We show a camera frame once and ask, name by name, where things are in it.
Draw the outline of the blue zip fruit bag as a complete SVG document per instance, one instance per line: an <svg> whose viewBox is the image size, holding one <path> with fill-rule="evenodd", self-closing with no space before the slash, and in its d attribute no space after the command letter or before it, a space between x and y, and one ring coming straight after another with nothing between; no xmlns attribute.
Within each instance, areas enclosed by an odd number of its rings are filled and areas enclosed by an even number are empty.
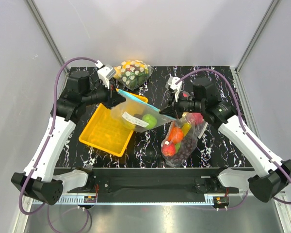
<svg viewBox="0 0 291 233"><path fill-rule="evenodd" d="M140 96L129 92L118 90L118 93L126 98L126 101L111 109L111 117L118 120L127 129L143 133L148 131L148 123L142 121L145 114L151 114L157 119L157 125L154 128L174 121L174 118L161 115L159 109L141 100Z"/></svg>

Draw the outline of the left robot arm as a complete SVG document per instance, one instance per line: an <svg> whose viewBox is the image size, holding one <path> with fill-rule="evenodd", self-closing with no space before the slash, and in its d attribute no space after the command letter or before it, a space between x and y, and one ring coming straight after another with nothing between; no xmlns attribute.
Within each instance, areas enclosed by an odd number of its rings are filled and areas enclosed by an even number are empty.
<svg viewBox="0 0 291 233"><path fill-rule="evenodd" d="M57 176L54 170L68 137L88 106L101 103L111 109L125 102L114 87L112 78L115 74L113 67L100 68L97 83L91 84L88 72L70 73L63 92L55 97L48 128L35 155L23 172L14 173L11 178L22 196L54 205L62 194L75 188L84 192L94 189L95 180L89 177L91 172L86 168Z"/></svg>

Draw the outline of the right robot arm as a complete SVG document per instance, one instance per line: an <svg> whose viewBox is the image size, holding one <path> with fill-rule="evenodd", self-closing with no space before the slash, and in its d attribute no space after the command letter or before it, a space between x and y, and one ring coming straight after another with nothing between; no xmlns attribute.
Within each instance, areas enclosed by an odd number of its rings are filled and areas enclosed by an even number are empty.
<svg viewBox="0 0 291 233"><path fill-rule="evenodd" d="M234 187L250 191L258 200L268 202L291 183L291 160L273 154L248 128L236 109L219 100L218 90L209 78L198 78L193 83L193 96L181 93L182 81L170 77L166 88L171 96L160 114L180 118L183 113L200 113L203 119L227 137L252 165L253 171L222 168L211 179L215 192Z"/></svg>

